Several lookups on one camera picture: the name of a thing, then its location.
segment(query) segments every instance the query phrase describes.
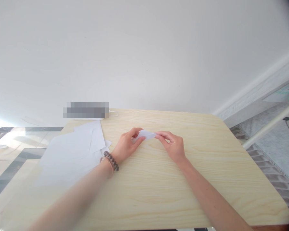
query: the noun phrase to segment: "light wood table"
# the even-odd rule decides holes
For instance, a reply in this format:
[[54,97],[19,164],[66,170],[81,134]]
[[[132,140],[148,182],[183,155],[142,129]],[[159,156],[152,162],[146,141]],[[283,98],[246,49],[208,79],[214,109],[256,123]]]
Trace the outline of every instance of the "light wood table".
[[[171,131],[184,138],[185,153],[194,167],[250,225],[289,223],[281,196],[230,132],[213,115],[112,109],[118,117],[101,121],[104,138],[113,150],[122,133],[132,127],[151,132]],[[62,134],[91,121],[72,120]],[[41,173],[36,166],[28,182]],[[11,224],[32,223],[65,189],[29,190],[16,196],[1,215],[4,230]],[[157,139],[144,141],[108,181],[77,229],[144,230],[211,226],[183,174]]]

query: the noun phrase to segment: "beaded bracelet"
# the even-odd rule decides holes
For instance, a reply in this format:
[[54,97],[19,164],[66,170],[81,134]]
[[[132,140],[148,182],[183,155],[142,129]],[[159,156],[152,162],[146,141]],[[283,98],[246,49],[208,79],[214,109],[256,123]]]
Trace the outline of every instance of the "beaded bracelet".
[[109,160],[109,162],[111,163],[113,169],[116,172],[119,171],[119,166],[118,166],[117,162],[115,161],[115,159],[112,157],[112,155],[109,152],[105,151],[103,156],[106,157]]

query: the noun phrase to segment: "white wall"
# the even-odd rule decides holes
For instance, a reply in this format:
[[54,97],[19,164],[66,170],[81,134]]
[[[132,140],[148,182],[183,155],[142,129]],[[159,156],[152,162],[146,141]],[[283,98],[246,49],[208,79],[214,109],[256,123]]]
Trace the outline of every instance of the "white wall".
[[283,2],[0,1],[0,119],[63,126],[69,101],[213,113],[289,53]]

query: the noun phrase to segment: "white paper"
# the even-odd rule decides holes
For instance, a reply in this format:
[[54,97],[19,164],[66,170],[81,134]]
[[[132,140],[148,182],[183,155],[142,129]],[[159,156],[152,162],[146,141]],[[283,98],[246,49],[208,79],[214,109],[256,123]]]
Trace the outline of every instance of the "white paper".
[[35,186],[63,184],[72,186],[95,166],[89,154],[92,129],[52,139],[39,165],[43,170]]
[[152,139],[156,136],[156,133],[141,130],[136,138],[132,138],[132,143],[135,143],[140,137],[144,136],[144,140]]
[[94,155],[95,152],[101,150],[106,147],[101,122],[99,120],[95,120],[91,123],[83,124],[78,127],[74,127],[74,132],[82,132],[93,129],[90,151],[89,153]]
[[106,144],[106,147],[104,147],[104,148],[102,148],[101,150],[96,151],[96,152],[94,153],[94,155],[95,155],[95,164],[96,164],[96,165],[98,165],[98,164],[100,163],[100,159],[101,159],[101,157],[103,156],[103,153],[104,153],[105,151],[110,152],[109,147],[110,147],[110,145],[112,144],[112,142],[111,142],[111,141],[108,141],[108,140],[105,140],[105,144]]

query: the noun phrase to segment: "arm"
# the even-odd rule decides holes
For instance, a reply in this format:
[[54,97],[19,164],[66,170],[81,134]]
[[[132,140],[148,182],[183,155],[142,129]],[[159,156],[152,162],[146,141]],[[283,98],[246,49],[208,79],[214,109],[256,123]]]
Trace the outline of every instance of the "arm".
[[185,157],[182,137],[160,131],[155,138],[162,142],[170,158],[178,165],[217,231],[253,230]]
[[[142,128],[133,128],[121,135],[111,153],[117,164],[132,155],[145,139],[141,137],[134,144],[131,143],[132,137],[137,137],[140,130]],[[46,210],[28,230],[71,230],[87,211],[99,189],[111,174],[111,165],[107,161],[102,161]]]

